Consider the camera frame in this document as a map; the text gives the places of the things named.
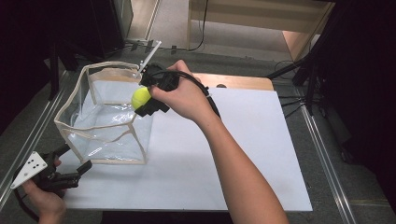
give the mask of transparent plastic bag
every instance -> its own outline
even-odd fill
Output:
[[[152,116],[142,118],[131,106],[140,88],[137,69],[135,64],[106,62],[81,70],[54,120],[81,162],[146,164]]]

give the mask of cord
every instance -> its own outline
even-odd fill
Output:
[[[303,101],[305,101],[305,99],[298,99],[298,100],[293,101],[293,102],[288,102],[288,103],[282,104],[281,106],[285,107],[285,106],[288,106],[288,105],[294,105],[296,103],[302,103]]]
[[[291,60],[280,61],[280,62],[278,62],[278,63],[274,66],[274,72],[276,72],[276,67],[277,67],[280,63],[285,63],[285,62],[293,63],[293,64],[294,64],[294,61],[291,61]],[[291,80],[291,78],[285,78],[285,77],[282,77],[282,76],[279,76],[279,77],[282,78],[282,79]]]
[[[15,173],[14,173],[14,180],[17,177],[18,173],[21,171],[22,166],[20,168],[18,168]],[[18,191],[18,188],[14,189],[14,195],[17,198],[18,204],[20,205],[21,209],[23,210],[23,212],[25,212],[29,217],[31,217],[34,221],[38,222],[39,217],[38,215],[32,210],[30,209],[26,203],[24,203],[23,198],[26,196],[24,195],[23,197],[21,197],[20,192]]]
[[[295,108],[294,110],[292,110],[289,114],[285,115],[285,119],[290,117],[292,114],[294,114],[298,109],[300,109],[301,106],[305,105],[305,103],[300,104],[299,106],[297,106],[297,108]]]
[[[286,99],[286,98],[295,98],[295,99],[304,99],[305,96],[277,96],[279,99]]]
[[[206,96],[207,101],[209,102],[210,106],[212,107],[213,111],[219,116],[219,118],[221,118],[220,113],[218,108],[216,107],[215,102],[213,101],[209,91],[208,91],[208,87],[205,87],[201,82],[199,82],[197,79],[195,79],[195,77],[192,77],[190,74],[187,74],[185,72],[182,71],[177,71],[177,70],[161,70],[158,72],[155,72],[153,74],[150,74],[152,77],[154,76],[158,76],[158,75],[162,75],[164,73],[167,74],[172,74],[174,76],[177,77],[184,77],[186,79],[188,79],[189,81],[191,81],[192,83],[194,83],[196,86],[198,86],[198,88],[202,91],[202,93]]]
[[[208,2],[209,2],[209,0],[206,0],[206,4],[205,4],[205,13],[204,13],[204,20],[203,20],[203,26],[202,26],[202,30],[201,30],[201,21],[199,21],[199,24],[198,24],[198,27],[199,27],[199,29],[200,29],[200,33],[201,33],[201,35],[202,35],[202,38],[201,38],[201,42],[199,43],[199,45],[196,47],[196,48],[194,48],[194,49],[169,49],[169,48],[158,48],[158,49],[167,49],[167,50],[181,50],[181,51],[195,51],[195,50],[197,50],[198,48],[200,48],[202,45],[203,45],[203,43],[204,43],[204,40],[205,40],[205,23],[206,23],[206,15],[207,15],[207,5],[208,5]],[[143,47],[143,48],[150,48],[150,49],[153,49],[154,47],[147,47],[147,46],[145,46],[145,45],[140,45],[140,44],[136,44],[138,47]],[[123,49],[117,49],[117,50],[115,50],[115,51],[112,51],[112,52],[109,52],[109,53],[114,53],[114,52],[117,52],[117,51],[121,51],[121,50],[124,50],[124,49],[128,49],[128,48],[131,48],[132,46],[126,46],[126,47],[124,47]]]

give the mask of white table surface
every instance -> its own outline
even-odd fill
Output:
[[[312,211],[275,91],[210,89],[222,120],[286,211]],[[172,109],[154,115],[146,165],[94,164],[64,197],[68,208],[226,211],[204,135]],[[58,171],[80,166],[72,150]]]

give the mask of human arm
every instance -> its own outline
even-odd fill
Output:
[[[38,209],[40,224],[62,223],[66,212],[66,205],[58,195],[40,189],[33,180],[29,179],[22,184],[25,193],[32,204]]]
[[[169,69],[191,74],[182,61]],[[179,115],[194,121],[204,133],[234,223],[288,223],[270,185],[235,142],[195,84],[181,78],[174,91],[165,92],[151,87],[150,93],[153,98],[163,101]]]

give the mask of yellow ball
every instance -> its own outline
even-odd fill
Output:
[[[145,105],[150,98],[151,95],[149,94],[149,89],[147,87],[139,88],[132,96],[131,105],[134,107],[134,109],[137,109],[140,106]]]

